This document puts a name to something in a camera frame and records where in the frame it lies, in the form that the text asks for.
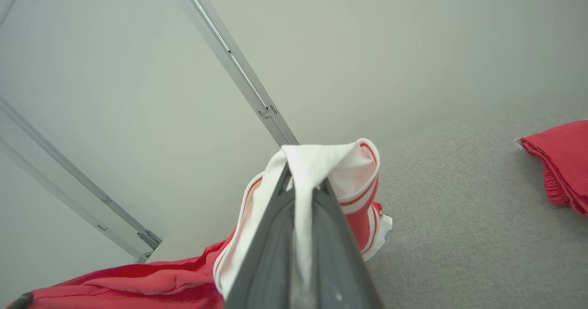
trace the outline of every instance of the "red towel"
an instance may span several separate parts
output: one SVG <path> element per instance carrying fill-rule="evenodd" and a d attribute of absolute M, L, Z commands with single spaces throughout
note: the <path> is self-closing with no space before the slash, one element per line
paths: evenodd
<path fill-rule="evenodd" d="M 28 309 L 221 309 L 212 265 L 231 237 L 200 257 L 124 265 L 34 290 Z"/>
<path fill-rule="evenodd" d="M 521 138 L 520 143 L 542 160 L 550 202 L 588 215 L 588 120 Z"/>

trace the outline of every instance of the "red stripe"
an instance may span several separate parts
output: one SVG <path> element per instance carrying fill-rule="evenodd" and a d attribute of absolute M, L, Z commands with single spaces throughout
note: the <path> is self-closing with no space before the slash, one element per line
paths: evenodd
<path fill-rule="evenodd" d="M 369 246 L 364 251 L 362 251 L 362 254 L 365 254 L 367 251 L 370 250 L 370 248 L 372 248 L 373 242 L 376 239 L 376 232 L 378 231 L 378 217 L 376 216 L 376 212 L 374 211 L 373 208 L 372 208 L 372 213 L 373 213 L 373 221 L 374 221 L 372 241 L 370 242 Z"/>
<path fill-rule="evenodd" d="M 259 183 L 261 181 L 263 177 L 259 177 L 258 180 L 254 181 L 254 183 L 251 185 L 251 187 L 249 188 L 249 190 L 247 191 L 247 196 L 245 196 L 245 204 L 243 205 L 243 208 L 247 206 L 247 199 L 249 198 L 249 194 L 251 193 L 251 190 L 255 187 L 255 185 L 257 183 Z M 225 247 L 227 247 L 229 245 L 229 243 L 233 240 L 233 236 L 235 235 L 235 232 L 237 231 L 237 228 L 233 229 L 233 232 L 231 233 L 231 236 L 229 236 L 229 238 L 227 239 L 227 241 L 225 242 L 225 245 L 223 246 L 223 248 L 221 248 L 220 250 L 224 250 Z M 222 255 L 220 257 L 218 257 L 217 259 L 223 259 L 223 257 L 225 257 L 226 251 L 222 253 Z M 216 275 L 216 272 L 218 271 L 220 265 L 216 266 L 216 270 L 213 271 L 213 275 Z"/>
<path fill-rule="evenodd" d="M 376 182 L 376 186 L 378 186 L 378 184 L 377 184 L 378 183 L 378 177 L 376 177 L 376 179 L 374 181 Z M 373 184 L 374 181 L 372 181 L 372 183 L 369 184 L 369 186 L 366 188 L 366 190 L 362 194 L 360 194 L 357 198 L 351 200 L 350 202 L 340 202 L 339 204 L 341 206 L 345 207 L 345 206 L 349 206 L 349 205 L 352 205 L 352 204 L 358 202 L 361 198 L 363 198 L 363 196 L 366 195 L 366 193 L 369 191 L 370 187 L 372 187 L 372 184 Z"/>
<path fill-rule="evenodd" d="M 359 147 L 367 147 L 367 149 L 369 150 L 369 152 L 372 154 L 373 160 L 374 162 L 376 162 L 376 164 L 378 164 L 378 160 L 376 160 L 376 154 L 373 153 L 372 149 L 370 148 L 369 145 L 367 145 L 365 142 L 362 142 L 361 144 L 359 144 Z"/>
<path fill-rule="evenodd" d="M 367 202 L 366 202 L 367 205 L 372 204 L 373 199 L 376 197 L 376 192 L 378 192 L 378 183 L 379 182 L 380 182 L 380 176 L 376 177 L 376 184 L 373 187 L 372 194 L 370 194 L 369 199 L 367 199 Z M 357 211 L 354 211 L 352 213 L 346 213 L 345 215 L 349 216 L 349 215 L 354 215 L 355 213 L 363 213 L 363 212 L 365 212 L 365 209 L 363 209 L 363 207 L 365 207 L 365 206 L 362 206 L 362 208 L 359 208 Z"/>
<path fill-rule="evenodd" d="M 370 146 L 368 146 L 365 142 L 362 142 L 359 146 L 361 146 L 361 147 L 367 147 L 367 149 L 369 150 L 369 152 L 372 154 L 372 157 L 373 157 L 374 162 L 376 162 L 376 164 L 378 164 L 378 161 L 376 160 L 376 155 L 373 153 L 373 151 L 370 148 Z M 374 191 L 372 192 L 372 198 L 373 198 L 373 196 L 376 195 L 375 193 L 376 193 L 376 190 L 378 189 L 378 177 L 376 177 L 376 179 L 374 181 L 376 182 L 376 186 L 374 187 Z M 369 184 L 369 186 L 366 188 L 366 190 L 362 194 L 360 194 L 357 198 L 351 200 L 350 202 L 340 202 L 339 204 L 341 206 L 343 206 L 343 207 L 346 207 L 346 206 L 350 206 L 350 205 L 358 202 L 369 191 L 369 188 L 372 187 L 372 184 L 373 184 L 374 181 L 372 181 L 372 183 Z"/>

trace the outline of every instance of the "metal strip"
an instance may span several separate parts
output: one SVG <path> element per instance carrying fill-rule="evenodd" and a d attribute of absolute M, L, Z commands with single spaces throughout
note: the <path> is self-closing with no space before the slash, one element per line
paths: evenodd
<path fill-rule="evenodd" d="M 210 1 L 183 0 L 192 22 L 278 145 L 298 140 L 259 81 Z"/>
<path fill-rule="evenodd" d="M 91 181 L 80 169 L 78 169 L 71 161 L 67 159 L 61 152 L 55 148 L 35 127 L 25 119 L 16 108 L 14 108 L 4 97 L 0 96 L 0 110 L 12 119 L 16 125 L 19 126 L 32 140 L 34 140 L 43 150 L 49 154 L 53 160 L 55 160 L 63 169 L 68 171 L 75 179 L 77 179 L 85 188 L 87 188 L 92 194 L 106 204 L 112 211 L 119 215 L 126 223 L 131 225 L 140 238 L 145 240 L 148 238 L 150 241 L 145 240 L 147 245 L 155 249 L 161 243 L 161 239 L 153 234 L 153 232 L 147 230 L 139 221 L 134 219 L 129 213 L 127 213 L 121 206 L 119 206 L 114 200 L 112 200 L 108 194 L 106 194 L 98 185 Z"/>
<path fill-rule="evenodd" d="M 56 196 L 61 202 L 63 202 L 66 206 L 68 206 L 71 210 L 75 211 L 80 217 L 82 217 L 86 222 L 90 223 L 94 228 L 98 231 L 103 233 L 107 238 L 112 240 L 115 244 L 120 246 L 124 251 L 129 253 L 130 255 L 134 256 L 137 261 L 145 262 L 147 258 L 143 253 L 135 249 L 131 246 L 128 242 L 120 238 L 116 232 L 113 232 L 104 223 L 101 223 L 94 215 L 89 213 L 84 207 L 78 204 L 74 199 L 72 199 L 68 194 L 63 192 L 55 183 L 53 183 L 50 179 L 48 179 L 45 175 L 42 174 L 37 168 L 31 165 L 21 154 L 14 150 L 7 142 L 5 142 L 2 138 L 0 138 L 0 151 L 4 152 L 8 158 L 10 158 L 15 164 L 17 164 L 21 169 L 23 169 L 27 174 L 29 174 L 34 180 L 38 181 L 40 185 L 46 188 L 51 194 Z"/>
<path fill-rule="evenodd" d="M 10 10 L 12 10 L 12 6 L 14 6 L 14 3 L 17 0 L 8 0 L 8 3 L 6 4 L 6 6 L 0 10 L 0 28 L 2 28 L 2 24 L 4 24 L 4 20 L 6 20 L 6 17 L 8 16 L 8 12 L 10 12 Z"/>

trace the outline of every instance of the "white wall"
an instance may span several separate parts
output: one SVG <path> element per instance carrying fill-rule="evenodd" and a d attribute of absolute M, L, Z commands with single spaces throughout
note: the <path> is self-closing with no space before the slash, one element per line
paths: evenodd
<path fill-rule="evenodd" d="M 10 160 L 0 150 L 0 307 L 25 292 L 133 257 Z"/>
<path fill-rule="evenodd" d="M 586 90 L 588 0 L 210 0 L 300 142 Z"/>
<path fill-rule="evenodd" d="M 161 238 L 228 236 L 278 149 L 176 0 L 17 0 L 0 51 L 0 93 Z"/>

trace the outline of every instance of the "clothing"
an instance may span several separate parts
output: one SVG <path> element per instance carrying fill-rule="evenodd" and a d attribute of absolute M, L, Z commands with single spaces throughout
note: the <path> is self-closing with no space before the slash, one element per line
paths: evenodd
<path fill-rule="evenodd" d="M 311 192 L 328 177 L 355 240 L 365 260 L 370 259 L 385 242 L 392 219 L 374 202 L 378 190 L 380 156 L 374 144 L 364 138 L 346 145 L 282 146 L 267 163 L 265 171 L 246 188 L 235 229 L 235 237 L 214 263 L 214 280 L 225 299 L 231 288 L 267 203 L 273 195 L 284 166 L 294 180 L 294 259 L 308 287 L 312 265 Z"/>
<path fill-rule="evenodd" d="M 40 288 L 32 291 L 29 309 L 221 309 L 212 263 L 226 244 L 209 246 L 199 257 L 124 265 Z"/>
<path fill-rule="evenodd" d="M 542 161 L 550 202 L 588 215 L 588 120 L 560 125 L 519 141 Z"/>

